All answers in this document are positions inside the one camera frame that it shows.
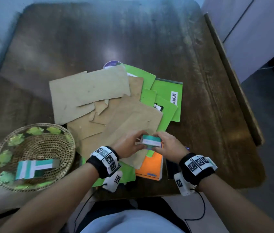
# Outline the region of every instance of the green folder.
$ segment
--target green folder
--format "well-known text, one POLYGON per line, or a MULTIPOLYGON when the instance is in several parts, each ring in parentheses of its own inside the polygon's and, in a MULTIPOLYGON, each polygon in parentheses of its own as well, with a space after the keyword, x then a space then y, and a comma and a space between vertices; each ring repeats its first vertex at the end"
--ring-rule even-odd
MULTIPOLYGON (((174 105, 173 103, 163 99, 160 96, 156 96, 155 98, 155 107, 163 112, 162 119, 160 124, 158 125, 157 131, 166 131, 171 119, 173 118, 178 106, 174 105)), ((147 153, 148 157, 152 157, 154 151, 149 150, 147 153)))
POLYGON ((151 90, 156 91, 158 96, 178 106, 171 121, 180 122, 182 87, 183 83, 181 82, 161 78, 157 78, 151 87, 151 90))
MULTIPOLYGON (((82 165, 85 164, 86 159, 82 158, 82 165)), ((120 179, 119 183, 127 183, 129 181, 136 180, 135 168, 119 161, 119 164, 122 166, 119 168, 120 171, 123 172, 123 176, 120 179)), ((105 179, 98 178, 97 181, 93 184, 92 187, 101 186, 104 183, 105 179)))
POLYGON ((142 89, 150 89, 156 76, 148 73, 144 70, 138 69, 134 66, 130 66, 130 65, 126 65, 126 64, 122 64, 124 65, 127 74, 130 74, 131 76, 137 76, 140 78, 143 78, 143 85, 142 85, 142 89))
POLYGON ((144 103, 145 105, 154 106, 155 98, 156 98, 156 91, 143 89, 140 95, 140 102, 144 103))

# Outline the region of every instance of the floor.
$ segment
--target floor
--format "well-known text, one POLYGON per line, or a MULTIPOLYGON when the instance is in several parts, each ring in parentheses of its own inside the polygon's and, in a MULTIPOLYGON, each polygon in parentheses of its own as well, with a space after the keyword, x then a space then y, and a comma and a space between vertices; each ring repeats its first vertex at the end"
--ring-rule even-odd
MULTIPOLYGON (((40 0, 0 0, 0 48, 13 15, 17 11, 21 12, 24 7, 34 1, 40 0)), ((265 136, 266 143, 258 148, 258 152, 267 175, 267 179, 261 187, 249 189, 244 195, 274 219, 274 73, 272 70, 258 70, 242 83, 242 87, 265 136)), ((164 199, 181 219, 197 218, 202 214, 203 204, 197 194, 187 197, 164 197, 164 199)), ((189 222, 192 232, 228 232, 205 196, 204 199, 205 217, 197 222, 189 222)), ((80 219, 92 205, 93 203, 88 203, 82 211, 80 219)), ((81 206, 78 206, 71 217, 72 221, 69 221, 70 232, 72 232, 74 218, 80 209, 81 206)))

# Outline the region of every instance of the woven basket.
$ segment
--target woven basket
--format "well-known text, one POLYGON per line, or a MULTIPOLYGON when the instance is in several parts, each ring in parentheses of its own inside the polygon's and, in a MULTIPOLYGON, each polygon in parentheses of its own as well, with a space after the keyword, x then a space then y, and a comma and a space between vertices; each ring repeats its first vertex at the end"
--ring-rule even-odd
POLYGON ((56 158, 60 160, 60 167, 45 171, 42 178, 9 182, 2 181, 3 179, 0 178, 0 186, 11 191, 19 192, 45 189, 67 174, 73 164, 75 150, 76 145, 73 136, 62 126, 38 123, 21 127, 10 133, 0 143, 0 155, 3 152, 8 152, 10 154, 9 157, 11 157, 10 161, 6 164, 0 163, 0 174, 3 172, 8 173, 10 179, 13 176, 15 177, 18 162, 23 160, 56 158), (40 134, 29 134, 31 131, 29 129, 39 129, 40 134), (11 144, 11 139, 15 136, 22 137, 22 139, 18 141, 20 144, 11 144))

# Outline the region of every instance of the human hands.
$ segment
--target human hands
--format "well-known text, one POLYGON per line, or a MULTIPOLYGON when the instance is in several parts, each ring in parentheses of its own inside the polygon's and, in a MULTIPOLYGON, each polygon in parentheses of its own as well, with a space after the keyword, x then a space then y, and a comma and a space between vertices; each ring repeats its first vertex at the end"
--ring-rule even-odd
POLYGON ((190 153, 176 137, 167 132, 156 132, 153 136, 161 138, 164 147, 153 147, 152 150, 163 155, 169 161, 179 163, 184 156, 190 153))
POLYGON ((139 142, 137 138, 140 139, 143 134, 148 135, 144 130, 130 131, 111 145, 111 148, 118 154, 119 159, 128 158, 137 151, 147 148, 144 144, 135 145, 135 142, 139 142))

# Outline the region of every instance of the small box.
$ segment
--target small box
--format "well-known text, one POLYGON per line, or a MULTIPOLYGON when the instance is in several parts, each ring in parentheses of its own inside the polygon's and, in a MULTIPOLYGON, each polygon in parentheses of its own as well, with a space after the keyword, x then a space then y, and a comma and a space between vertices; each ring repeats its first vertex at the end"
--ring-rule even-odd
POLYGON ((142 135, 140 143, 147 145, 147 150, 151 150, 152 147, 162 147, 161 139, 156 136, 142 135))
POLYGON ((46 170, 58 167, 59 159, 19 161, 15 180, 42 178, 46 170))

